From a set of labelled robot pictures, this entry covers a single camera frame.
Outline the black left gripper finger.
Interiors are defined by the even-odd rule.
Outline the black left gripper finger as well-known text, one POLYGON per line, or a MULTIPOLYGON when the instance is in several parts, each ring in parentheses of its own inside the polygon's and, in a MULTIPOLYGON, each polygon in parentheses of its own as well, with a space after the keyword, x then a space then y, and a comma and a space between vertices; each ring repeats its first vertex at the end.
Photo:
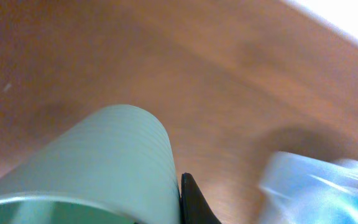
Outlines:
POLYGON ((181 175, 181 214, 184 224, 221 224, 190 173, 181 175))

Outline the mint green cup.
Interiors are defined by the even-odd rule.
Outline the mint green cup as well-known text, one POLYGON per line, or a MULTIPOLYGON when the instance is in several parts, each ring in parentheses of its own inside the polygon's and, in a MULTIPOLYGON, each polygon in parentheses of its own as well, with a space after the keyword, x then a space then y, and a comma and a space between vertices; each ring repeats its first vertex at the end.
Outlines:
POLYGON ((0 223, 180 222, 168 134, 131 105, 99 110, 0 179, 0 223))

